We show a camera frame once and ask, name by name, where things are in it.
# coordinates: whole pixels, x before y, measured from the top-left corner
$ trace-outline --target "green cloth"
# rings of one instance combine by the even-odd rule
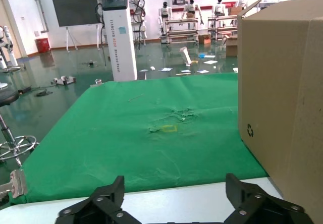
[[[29,192],[12,201],[85,197],[118,175],[128,192],[265,177],[239,135],[237,84],[232,73],[89,88],[23,164]]]

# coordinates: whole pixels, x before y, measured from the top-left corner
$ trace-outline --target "chrome stool base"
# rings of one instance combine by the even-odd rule
[[[0,161],[15,158],[18,166],[21,167],[22,164],[18,156],[34,150],[38,143],[34,136],[20,136],[14,139],[14,142],[0,144]]]

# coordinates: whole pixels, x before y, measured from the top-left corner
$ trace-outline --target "recycling symbol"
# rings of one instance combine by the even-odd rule
[[[250,124],[248,124],[248,135],[249,137],[253,137],[253,129]]]

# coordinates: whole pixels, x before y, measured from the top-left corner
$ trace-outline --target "black cable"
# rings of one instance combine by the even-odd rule
[[[103,25],[101,28],[101,48],[102,48],[102,52],[103,52],[104,65],[106,66],[106,59],[105,59],[104,46],[103,46],[103,36],[102,36],[102,32],[103,32],[104,28],[105,28],[105,26]]]
[[[146,11],[145,11],[146,1],[145,0],[139,0],[138,3],[135,3],[134,1],[130,1],[129,3],[131,3],[131,4],[133,4],[133,5],[136,6],[136,9],[135,9],[135,12],[134,12],[134,15],[133,15],[133,20],[134,20],[134,22],[136,22],[136,23],[139,24],[139,46],[138,46],[138,49],[140,50],[140,44],[141,44],[141,39],[140,39],[141,26],[142,26],[144,20],[137,21],[136,20],[136,16],[138,15],[138,9],[141,10],[141,12],[140,12],[141,17],[145,17],[146,16]]]

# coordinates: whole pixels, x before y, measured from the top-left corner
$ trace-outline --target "cardboard box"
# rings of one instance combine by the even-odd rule
[[[241,138],[314,223],[323,223],[322,4],[281,2],[243,19],[250,6],[238,16]]]
[[[228,8],[229,16],[235,16],[235,15],[239,14],[242,10],[243,10],[242,7]]]
[[[199,44],[211,44],[211,38],[209,35],[198,36]]]
[[[193,13],[186,13],[186,18],[192,19],[192,18],[195,18],[195,15]]]
[[[227,36],[226,38],[226,55],[227,57],[237,57],[238,56],[238,37],[237,36]]]

